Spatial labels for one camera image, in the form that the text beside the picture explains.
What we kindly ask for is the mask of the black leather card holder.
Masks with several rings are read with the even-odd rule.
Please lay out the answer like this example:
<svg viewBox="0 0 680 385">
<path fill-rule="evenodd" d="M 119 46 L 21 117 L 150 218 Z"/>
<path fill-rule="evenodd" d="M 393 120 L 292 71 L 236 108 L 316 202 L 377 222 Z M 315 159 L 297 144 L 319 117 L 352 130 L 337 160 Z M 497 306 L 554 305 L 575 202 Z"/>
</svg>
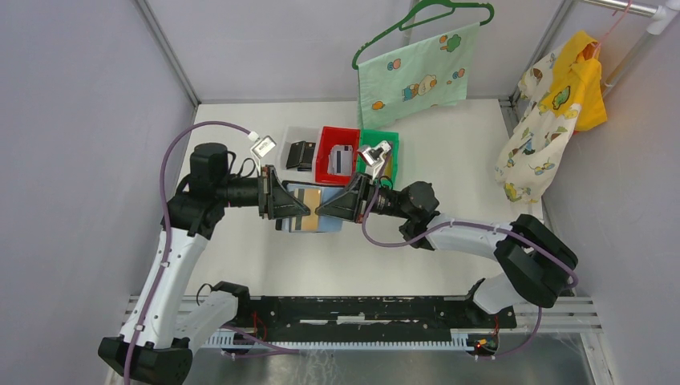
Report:
<svg viewBox="0 0 680 385">
<path fill-rule="evenodd" d="M 310 209 L 310 214 L 276 220 L 275 229 L 287 233 L 336 233 L 342 230 L 341 219 L 316 213 L 322 204 L 336 197 L 341 187 L 310 183 L 282 182 L 283 187 Z"/>
</svg>

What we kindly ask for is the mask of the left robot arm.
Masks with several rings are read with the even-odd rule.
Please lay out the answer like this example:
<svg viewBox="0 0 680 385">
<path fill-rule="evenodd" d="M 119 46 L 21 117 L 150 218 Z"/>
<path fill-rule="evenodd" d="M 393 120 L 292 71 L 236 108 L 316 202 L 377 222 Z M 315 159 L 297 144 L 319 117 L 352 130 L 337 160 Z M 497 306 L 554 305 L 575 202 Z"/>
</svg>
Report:
<svg viewBox="0 0 680 385">
<path fill-rule="evenodd" d="M 253 317 L 249 289 L 215 284 L 208 297 L 179 320 L 188 281 L 217 224 L 229 207 L 255 207 L 260 217 L 279 220 L 311 210 L 283 188 L 276 169 L 261 175 L 232 173 L 234 153 L 223 144 L 195 147 L 190 172 L 171 199 L 163 199 L 158 253 L 136 307 L 115 337 L 102 339 L 98 355 L 125 383 L 182 384 L 193 356 L 224 324 L 243 326 Z"/>
</svg>

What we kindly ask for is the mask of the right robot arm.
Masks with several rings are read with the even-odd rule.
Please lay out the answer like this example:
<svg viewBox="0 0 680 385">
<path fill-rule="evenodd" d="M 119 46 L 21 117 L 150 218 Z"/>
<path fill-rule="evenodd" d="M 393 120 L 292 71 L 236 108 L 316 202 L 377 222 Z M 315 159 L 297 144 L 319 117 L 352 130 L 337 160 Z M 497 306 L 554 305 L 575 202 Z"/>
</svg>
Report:
<svg viewBox="0 0 680 385">
<path fill-rule="evenodd" d="M 403 241 L 391 242 L 391 248 L 456 251 L 497 262 L 501 273 L 477 282 L 463 305 L 463 317 L 474 327 L 486 326 L 497 313 L 521 302 L 551 308 L 563 291 L 578 284 L 576 254 L 536 217 L 523 213 L 514 221 L 484 224 L 447 216 L 438 206 L 428 182 L 394 190 L 357 173 L 315 212 L 359 223 L 363 232 L 371 214 L 402 218 Z"/>
</svg>

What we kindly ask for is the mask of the gold credit card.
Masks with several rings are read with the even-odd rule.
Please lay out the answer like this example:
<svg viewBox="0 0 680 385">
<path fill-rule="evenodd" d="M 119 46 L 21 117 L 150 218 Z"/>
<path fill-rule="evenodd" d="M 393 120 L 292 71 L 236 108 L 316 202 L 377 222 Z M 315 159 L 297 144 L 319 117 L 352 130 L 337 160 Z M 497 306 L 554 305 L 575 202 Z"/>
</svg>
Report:
<svg viewBox="0 0 680 385">
<path fill-rule="evenodd" d="M 293 233 L 316 233 L 319 228 L 319 215 L 315 210 L 321 204 L 322 192 L 319 188 L 296 188 L 294 196 L 305 205 L 308 213 L 294 217 L 290 221 L 290 231 Z"/>
</svg>

